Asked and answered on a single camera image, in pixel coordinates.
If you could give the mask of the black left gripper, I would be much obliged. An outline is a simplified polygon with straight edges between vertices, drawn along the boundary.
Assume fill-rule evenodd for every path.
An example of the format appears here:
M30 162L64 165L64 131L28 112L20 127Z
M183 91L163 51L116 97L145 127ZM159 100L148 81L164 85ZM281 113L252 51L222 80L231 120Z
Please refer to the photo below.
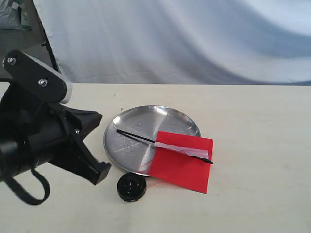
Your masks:
M65 154L72 136L70 130L77 130L84 140L99 126L102 117L96 111L72 109L61 104L39 105L22 125L25 151L20 154L19 173ZM73 142L73 173L97 185L107 177L111 164L99 162L81 139Z

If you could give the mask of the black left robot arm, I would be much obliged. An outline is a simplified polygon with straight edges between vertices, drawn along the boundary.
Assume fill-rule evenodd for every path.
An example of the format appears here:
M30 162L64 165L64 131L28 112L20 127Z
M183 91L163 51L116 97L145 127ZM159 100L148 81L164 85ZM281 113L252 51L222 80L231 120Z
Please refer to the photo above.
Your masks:
M96 185L110 163L98 161L83 140L102 115L60 103L47 103L11 84L0 101L0 169L14 177L50 163Z

